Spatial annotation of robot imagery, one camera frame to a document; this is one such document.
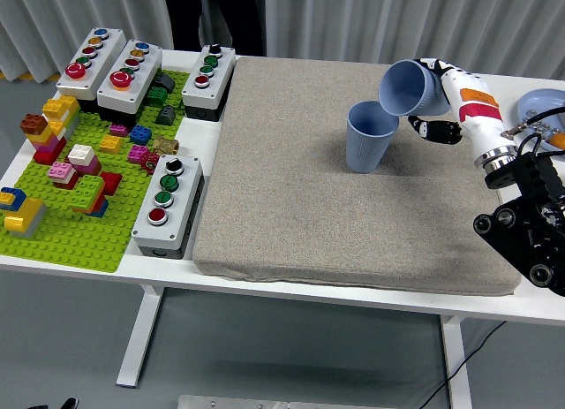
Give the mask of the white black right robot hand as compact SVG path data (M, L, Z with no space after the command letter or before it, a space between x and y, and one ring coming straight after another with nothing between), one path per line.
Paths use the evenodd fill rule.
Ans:
M483 168L498 159L516 157L516 143L502 135L500 106L478 75L437 58L420 58L417 62L440 79L463 136L471 141L471 158L476 166Z

